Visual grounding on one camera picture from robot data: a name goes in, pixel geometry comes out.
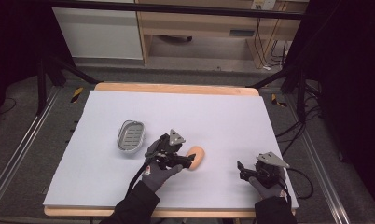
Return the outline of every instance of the gray carpet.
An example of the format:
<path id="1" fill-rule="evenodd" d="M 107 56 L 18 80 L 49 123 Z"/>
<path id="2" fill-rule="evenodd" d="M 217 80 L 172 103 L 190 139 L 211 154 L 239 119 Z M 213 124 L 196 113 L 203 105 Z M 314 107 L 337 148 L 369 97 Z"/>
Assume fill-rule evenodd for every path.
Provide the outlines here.
<path id="1" fill-rule="evenodd" d="M 107 81 L 151 82 L 151 83 L 181 83 L 202 85 L 232 85 L 245 86 L 261 80 L 262 74 L 229 73 L 229 72 L 192 72 L 166 71 L 150 69 L 98 69 L 82 68 L 82 71 L 93 77 Z M 21 166 L 0 201 L 0 219 L 12 217 L 15 221 L 33 223 L 25 218 L 39 218 L 37 223 L 50 222 L 54 217 L 43 213 L 42 202 L 45 195 L 42 189 L 50 184 L 68 140 L 73 134 L 76 123 L 82 114 L 85 101 L 93 86 L 77 77 L 67 75 L 68 82 L 61 88 L 60 94 L 46 122 L 41 128 Z M 16 148 L 29 123 L 33 120 L 36 109 L 35 79 L 29 78 L 17 83 L 10 89 L 16 101 L 16 106 L 0 116 L 0 173 L 5 167 L 12 151 Z M 84 91 L 77 103 L 70 103 L 77 87 Z M 261 91 L 269 112 L 271 124 L 275 133 L 280 133 L 295 123 L 289 107 L 281 107 L 271 103 L 270 91 Z M 310 107 L 315 106 L 314 100 L 308 101 Z M 307 131 L 310 133 L 321 160 L 326 166 L 340 199 L 352 223 L 375 223 L 375 204 L 367 193 L 354 167 L 338 161 L 337 149 L 328 135 L 324 122 L 315 117 L 308 121 Z M 279 140 L 288 140 L 294 133 L 289 133 Z M 287 143 L 280 143 L 283 150 Z M 308 200 L 299 200 L 297 211 L 298 222 L 301 223 L 334 223 L 324 193 L 322 192 L 312 165 L 308 160 L 305 146 L 301 137 L 285 154 L 285 160 L 294 168 L 305 173 L 314 184 L 314 195 Z M 300 196 L 310 192 L 308 182 L 300 175 L 290 174 L 295 191 Z M 70 220 L 87 220 L 86 218 L 63 218 Z M 180 223 L 181 219 L 168 219 L 163 223 Z M 220 223 L 219 219 L 192 219 L 187 223 Z"/>

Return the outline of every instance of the white panel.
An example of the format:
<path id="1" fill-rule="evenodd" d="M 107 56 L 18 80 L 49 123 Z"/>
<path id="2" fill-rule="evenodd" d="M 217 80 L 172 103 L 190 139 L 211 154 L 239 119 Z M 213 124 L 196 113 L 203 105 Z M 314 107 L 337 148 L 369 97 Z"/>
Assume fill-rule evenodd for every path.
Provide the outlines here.
<path id="1" fill-rule="evenodd" d="M 143 59 L 135 12 L 73 8 L 53 11 L 73 57 Z"/>
<path id="2" fill-rule="evenodd" d="M 118 129 L 142 121 L 146 139 L 136 154 L 123 154 Z M 201 165 L 171 177 L 157 192 L 158 208 L 253 208 L 257 191 L 240 179 L 237 161 L 254 169 L 256 155 L 281 158 L 261 97 L 92 91 L 80 122 L 54 175 L 44 205 L 113 207 L 144 162 L 146 149 L 175 129 L 205 150 Z M 298 207 L 289 179 L 294 208 Z"/>

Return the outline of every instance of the black fabric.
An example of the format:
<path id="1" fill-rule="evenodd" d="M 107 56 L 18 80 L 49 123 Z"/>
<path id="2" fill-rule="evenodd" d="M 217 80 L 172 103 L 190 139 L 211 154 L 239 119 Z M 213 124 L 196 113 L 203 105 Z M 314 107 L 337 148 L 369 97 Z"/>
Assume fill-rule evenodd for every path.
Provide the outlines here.
<path id="1" fill-rule="evenodd" d="M 0 0 L 0 106 L 11 83 L 36 76 L 41 53 L 75 66 L 51 7 Z M 61 76 L 61 68 L 52 69 Z"/>
<path id="2" fill-rule="evenodd" d="M 115 207 L 114 213 L 101 221 L 101 224 L 147 224 L 160 199 L 139 181 L 132 192 Z"/>
<path id="3" fill-rule="evenodd" d="M 285 198 L 271 197 L 255 204 L 257 224 L 296 224 Z"/>

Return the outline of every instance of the person's left hand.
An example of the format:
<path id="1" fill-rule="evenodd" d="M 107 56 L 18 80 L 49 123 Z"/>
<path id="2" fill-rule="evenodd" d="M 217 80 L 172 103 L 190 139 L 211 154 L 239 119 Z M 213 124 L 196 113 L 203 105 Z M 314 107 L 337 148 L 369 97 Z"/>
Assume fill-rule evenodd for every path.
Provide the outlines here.
<path id="1" fill-rule="evenodd" d="M 153 152 L 156 150 L 158 141 L 155 141 L 148 149 L 147 152 Z M 153 160 L 143 171 L 142 181 L 146 184 L 153 192 L 156 192 L 164 182 L 170 178 L 172 175 L 175 175 L 183 169 L 181 164 L 176 165 L 175 167 L 169 170 L 161 170 L 159 164 L 156 160 Z"/>

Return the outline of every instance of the person's right hand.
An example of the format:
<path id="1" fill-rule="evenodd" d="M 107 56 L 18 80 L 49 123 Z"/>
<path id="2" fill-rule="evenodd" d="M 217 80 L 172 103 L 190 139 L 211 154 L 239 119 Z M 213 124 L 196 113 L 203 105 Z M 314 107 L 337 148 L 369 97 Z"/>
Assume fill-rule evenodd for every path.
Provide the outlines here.
<path id="1" fill-rule="evenodd" d="M 280 167 L 280 174 L 281 174 L 281 178 L 283 180 L 280 180 L 280 183 L 283 184 L 286 180 L 286 177 L 285 177 L 285 171 L 284 171 L 284 168 Z M 283 188 L 281 188 L 280 185 L 276 184 L 274 186 L 272 186 L 271 188 L 269 189 L 266 189 L 262 184 L 260 184 L 260 182 L 254 178 L 254 177 L 249 177 L 249 183 L 255 188 L 257 189 L 257 191 L 259 192 L 260 196 L 262 197 L 262 199 L 267 199 L 267 198 L 270 198 L 270 197 L 284 197 L 285 196 L 285 192 L 283 190 Z"/>

